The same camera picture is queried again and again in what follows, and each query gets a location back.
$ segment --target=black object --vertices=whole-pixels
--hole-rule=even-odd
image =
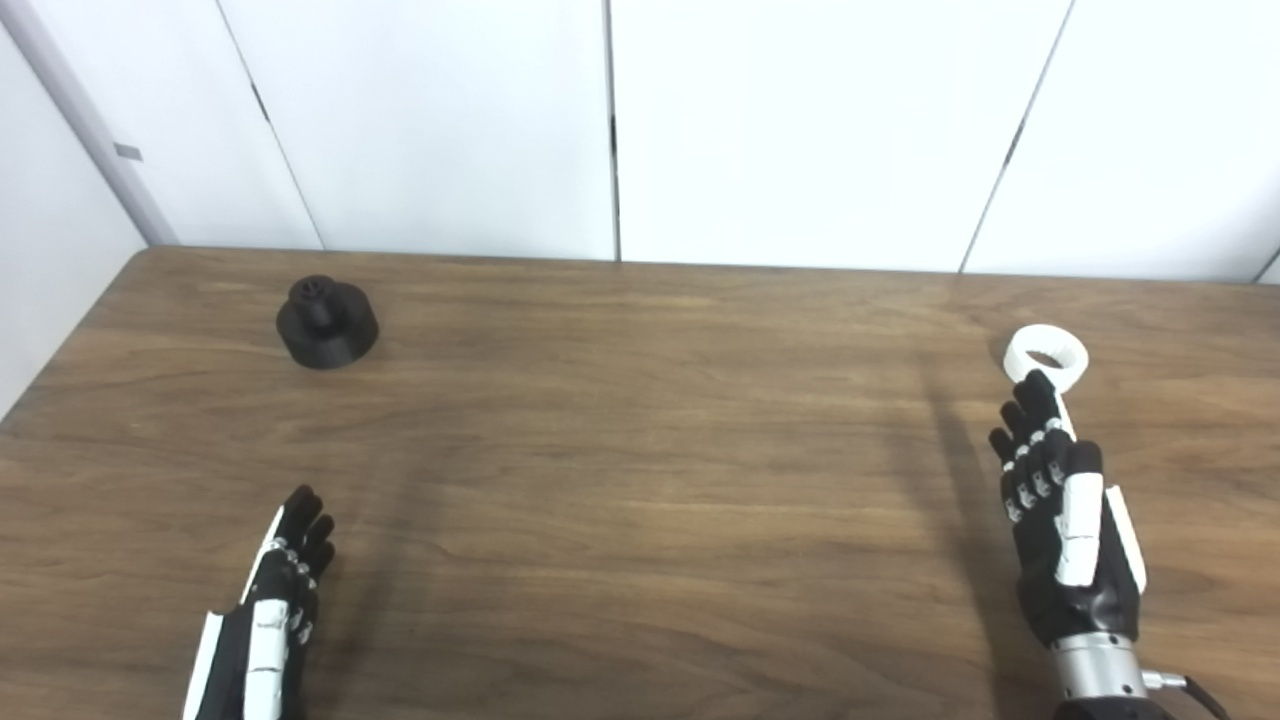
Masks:
[[[1138,697],[1069,700],[1057,706],[1053,720],[1174,720],[1158,705]]]
[[[298,365],[329,370],[369,352],[378,340],[378,318],[358,287],[308,275],[289,288],[275,329]]]

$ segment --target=cable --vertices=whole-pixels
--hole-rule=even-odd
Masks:
[[[1190,676],[1187,678],[1187,684],[1183,687],[1183,692],[1196,698],[1196,702],[1203,705],[1204,710],[1208,710],[1208,714],[1217,717],[1217,720],[1231,720],[1231,716],[1226,714],[1226,710],[1221,705],[1219,705],[1217,700],[1208,694],[1208,691],[1202,688],[1196,680],[1190,679]]]

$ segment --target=wooden table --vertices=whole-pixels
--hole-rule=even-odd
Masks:
[[[316,272],[381,320],[337,372],[274,329]],[[316,720],[1047,719],[984,443],[1032,322],[1093,355],[1146,664],[1274,717],[1280,288],[183,249],[0,425],[3,714],[178,717],[310,483]]]

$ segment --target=white door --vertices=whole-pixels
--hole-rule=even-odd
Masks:
[[[1076,0],[965,266],[1254,279],[1280,247],[1280,3]]]
[[[960,266],[1068,0],[614,0],[626,260]]]
[[[0,0],[0,12],[152,240],[320,249],[215,1]]]
[[[3,418],[145,245],[4,27],[0,96]]]
[[[326,247],[614,258],[600,3],[221,4]]]

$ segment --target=black and white robotic hand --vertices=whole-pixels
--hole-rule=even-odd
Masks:
[[[1148,689],[1181,688],[1225,720],[1194,680],[1142,670],[1134,653],[1147,569],[1119,487],[1106,487],[1102,451],[1075,437],[1062,396],[1039,370],[1000,409],[991,432],[1001,496],[1021,564],[1018,601],[1053,655],[1064,702],[1055,720],[1169,720]]]
[[[333,518],[302,486],[266,530],[236,610],[210,612],[183,720],[301,720],[298,689],[319,611],[316,583],[333,561]]]

